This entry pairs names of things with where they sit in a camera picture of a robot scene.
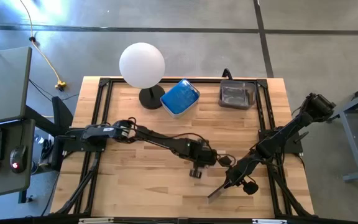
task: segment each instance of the blue container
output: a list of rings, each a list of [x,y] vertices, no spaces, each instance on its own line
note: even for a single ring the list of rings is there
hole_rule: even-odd
[[[180,80],[166,94],[161,96],[163,107],[173,118],[179,118],[195,105],[200,98],[200,92],[186,79]]]

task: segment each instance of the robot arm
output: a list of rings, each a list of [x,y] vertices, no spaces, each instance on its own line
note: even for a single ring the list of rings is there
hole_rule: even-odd
[[[259,141],[246,156],[238,160],[236,165],[226,171],[224,188],[242,184],[245,192],[248,194],[255,193],[257,186],[253,190],[247,190],[247,184],[249,183],[244,180],[244,177],[251,175],[258,163],[266,164],[266,162],[271,161],[275,152],[281,150],[284,153],[282,149],[286,141],[300,129],[313,122],[326,121],[332,115],[334,107],[335,104],[329,102],[322,95],[310,93],[301,105],[299,114],[292,121],[273,136]]]
[[[209,144],[200,139],[195,141],[189,138],[171,138],[145,126],[136,125],[132,120],[120,120],[112,126],[107,124],[87,126],[81,136],[82,141],[99,141],[100,139],[111,138],[121,143],[133,143],[135,141],[147,141],[156,146],[164,147],[171,152],[194,163],[194,169],[190,170],[190,176],[201,178],[202,173],[199,167],[213,166],[216,163],[218,154],[211,149]]]

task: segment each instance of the black clamp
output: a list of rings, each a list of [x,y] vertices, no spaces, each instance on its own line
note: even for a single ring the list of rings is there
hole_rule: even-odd
[[[189,173],[190,177],[194,177],[197,179],[200,179],[203,173],[201,171],[198,171],[198,165],[196,163],[193,164],[193,169],[190,170]]]

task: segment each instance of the yellow cable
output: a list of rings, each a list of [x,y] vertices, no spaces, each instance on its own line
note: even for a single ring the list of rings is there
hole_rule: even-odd
[[[27,10],[25,4],[22,2],[22,0],[20,0],[20,2],[22,3],[22,5],[24,6],[24,9],[25,11],[27,12],[27,15],[29,15],[29,19],[30,19],[30,28],[31,28],[31,37],[34,37],[33,35],[33,32],[32,32],[32,21],[31,21],[31,17],[30,17],[30,13],[29,11]],[[52,64],[49,62],[49,59],[47,58],[47,56],[45,56],[41,50],[36,46],[36,44],[34,43],[34,41],[31,41],[32,42],[32,45],[38,50],[38,52],[40,52],[40,54],[44,57],[44,59],[47,61],[48,65],[50,66],[50,68],[53,70],[53,72],[55,73],[56,77],[57,77],[57,80],[58,80],[58,83],[59,82],[62,82],[58,73],[56,72],[55,68],[52,66]]]

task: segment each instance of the computer mouse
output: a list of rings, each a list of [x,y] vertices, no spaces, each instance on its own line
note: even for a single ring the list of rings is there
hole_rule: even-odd
[[[23,172],[27,167],[27,147],[16,146],[9,156],[9,164],[13,173]]]

